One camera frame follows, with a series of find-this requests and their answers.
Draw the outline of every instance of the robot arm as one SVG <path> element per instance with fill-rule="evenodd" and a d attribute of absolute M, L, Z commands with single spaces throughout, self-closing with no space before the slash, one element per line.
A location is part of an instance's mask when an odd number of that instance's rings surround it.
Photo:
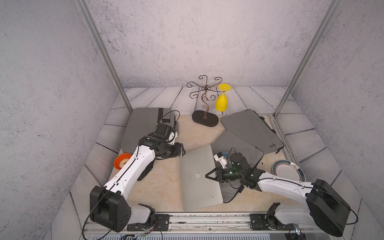
<path fill-rule="evenodd" d="M 302 205 L 287 206 L 274 203 L 267 212 L 269 226 L 278 229 L 283 224 L 303 223 L 317 225 L 324 232 L 336 237 L 343 235 L 350 207 L 325 181 L 299 182 L 275 176 L 264 170 L 251 168 L 241 153 L 230 156 L 231 168 L 221 166 L 205 175 L 218 182 L 240 179 L 250 189 L 273 192 Z M 216 172 L 216 177 L 209 175 Z"/>
<path fill-rule="evenodd" d="M 139 144 L 124 167 L 104 187 L 95 186 L 90 193 L 90 218 L 116 232 L 127 224 L 153 225 L 154 209 L 146 205 L 130 207 L 126 202 L 136 180 L 157 157 L 182 157 L 183 144 L 174 142 L 177 132 L 166 124 L 158 123 L 155 132 L 139 140 Z"/>

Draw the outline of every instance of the silver laptop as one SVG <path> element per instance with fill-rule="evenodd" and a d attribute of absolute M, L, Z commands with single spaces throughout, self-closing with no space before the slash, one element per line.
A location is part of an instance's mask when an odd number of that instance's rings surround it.
<path fill-rule="evenodd" d="M 187 152 L 180 168 L 184 211 L 223 203 L 219 183 L 205 178 L 215 168 L 211 145 Z"/>

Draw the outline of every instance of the white wall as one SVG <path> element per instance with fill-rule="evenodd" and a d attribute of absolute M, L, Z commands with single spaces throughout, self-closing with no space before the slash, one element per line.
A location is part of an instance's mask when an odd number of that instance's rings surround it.
<path fill-rule="evenodd" d="M 124 87 L 286 86 L 330 0 L 86 0 Z"/>
<path fill-rule="evenodd" d="M 293 96 L 384 226 L 384 1 L 344 0 Z"/>
<path fill-rule="evenodd" d="M 117 96 L 73 0 L 0 1 L 0 238 L 43 239 Z"/>

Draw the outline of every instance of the orange bowl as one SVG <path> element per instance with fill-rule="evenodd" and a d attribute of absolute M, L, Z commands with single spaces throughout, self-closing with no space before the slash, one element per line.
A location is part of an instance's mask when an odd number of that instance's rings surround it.
<path fill-rule="evenodd" d="M 121 161 L 123 161 L 124 159 L 128 158 L 130 159 L 132 157 L 131 154 L 129 153 L 123 153 L 122 155 L 118 155 L 118 157 L 115 159 L 115 161 L 113 162 L 113 166 L 117 169 L 117 170 L 120 170 L 120 163 Z"/>

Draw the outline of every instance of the yellow wine glass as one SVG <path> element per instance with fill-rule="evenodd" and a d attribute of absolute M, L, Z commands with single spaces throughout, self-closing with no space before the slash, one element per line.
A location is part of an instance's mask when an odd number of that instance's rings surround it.
<path fill-rule="evenodd" d="M 219 112 L 224 112 L 226 109 L 227 109 L 227 106 L 228 106 L 228 99 L 227 97 L 225 96 L 224 92 L 228 92 L 229 90 L 231 90 L 231 86 L 229 86 L 228 84 L 225 84 L 225 83 L 222 83 L 218 86 L 218 88 L 223 91 L 223 94 L 221 94 L 217 100 L 216 100 L 216 104 L 215 104 L 215 108 L 217 111 Z"/>

